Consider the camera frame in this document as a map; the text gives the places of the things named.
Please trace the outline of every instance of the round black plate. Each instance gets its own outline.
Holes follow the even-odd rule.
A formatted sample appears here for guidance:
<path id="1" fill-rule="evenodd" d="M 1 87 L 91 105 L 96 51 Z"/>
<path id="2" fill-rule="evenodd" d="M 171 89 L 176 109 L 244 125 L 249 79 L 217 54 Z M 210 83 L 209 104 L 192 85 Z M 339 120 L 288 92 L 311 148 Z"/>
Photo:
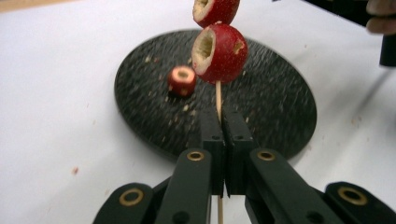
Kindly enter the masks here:
<path id="1" fill-rule="evenodd" d="M 198 78 L 187 99 L 168 94 L 166 76 L 177 65 L 190 64 L 198 30 L 154 37 L 122 62 L 115 82 L 120 112 L 132 130 L 155 149 L 176 158 L 198 130 L 198 111 L 215 106 L 215 87 Z M 242 74 L 222 86 L 223 104 L 245 118 L 261 147 L 286 158 L 297 154 L 317 123 L 314 97 L 300 74 L 264 45 L 247 39 Z"/>

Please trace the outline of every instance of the wooden stick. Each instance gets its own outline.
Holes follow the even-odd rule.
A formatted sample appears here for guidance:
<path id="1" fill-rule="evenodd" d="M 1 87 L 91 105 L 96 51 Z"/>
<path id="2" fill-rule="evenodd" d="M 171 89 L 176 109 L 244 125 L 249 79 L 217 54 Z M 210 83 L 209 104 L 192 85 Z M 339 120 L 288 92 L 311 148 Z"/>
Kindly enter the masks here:
<path id="1" fill-rule="evenodd" d="M 218 110 L 219 123 L 221 124 L 221 81 L 216 81 L 216 109 Z M 221 195 L 218 196 L 218 223 L 223 224 Z"/>

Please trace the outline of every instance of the black handle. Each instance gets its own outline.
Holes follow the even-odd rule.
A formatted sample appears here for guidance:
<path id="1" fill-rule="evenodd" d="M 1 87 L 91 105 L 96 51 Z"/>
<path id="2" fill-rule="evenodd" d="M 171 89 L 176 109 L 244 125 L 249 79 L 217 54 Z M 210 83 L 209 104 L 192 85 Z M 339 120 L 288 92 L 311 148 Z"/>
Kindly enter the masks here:
<path id="1" fill-rule="evenodd" d="M 379 64 L 396 67 L 396 35 L 384 35 Z"/>

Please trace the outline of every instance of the white surface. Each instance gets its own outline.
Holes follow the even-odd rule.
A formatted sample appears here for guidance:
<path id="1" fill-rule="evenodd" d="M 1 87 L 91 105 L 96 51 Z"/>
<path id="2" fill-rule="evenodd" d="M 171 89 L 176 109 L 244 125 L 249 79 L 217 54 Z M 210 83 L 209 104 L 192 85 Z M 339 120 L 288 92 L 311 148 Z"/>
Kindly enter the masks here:
<path id="1" fill-rule="evenodd" d="M 192 2 L 74 1 L 0 14 L 0 223 L 91 223 L 114 189 L 172 174 L 122 120 L 113 85 L 148 38 L 199 28 Z M 233 26 L 312 88 L 318 126 L 290 161 L 307 183 L 351 182 L 396 209 L 396 72 L 378 66 L 382 37 L 291 0 L 242 1 Z M 225 223 L 248 223 L 243 197 L 225 200 Z"/>

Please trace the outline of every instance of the wooden skewer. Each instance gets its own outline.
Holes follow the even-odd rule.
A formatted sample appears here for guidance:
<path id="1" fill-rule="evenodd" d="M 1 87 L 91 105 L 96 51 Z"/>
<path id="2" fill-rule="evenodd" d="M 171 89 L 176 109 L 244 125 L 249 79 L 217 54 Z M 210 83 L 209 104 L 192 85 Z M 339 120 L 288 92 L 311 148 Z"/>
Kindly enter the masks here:
<path id="1" fill-rule="evenodd" d="M 221 125 L 221 81 L 216 81 L 216 109 L 218 110 L 219 123 Z M 218 196 L 218 223 L 223 224 L 222 198 Z"/>

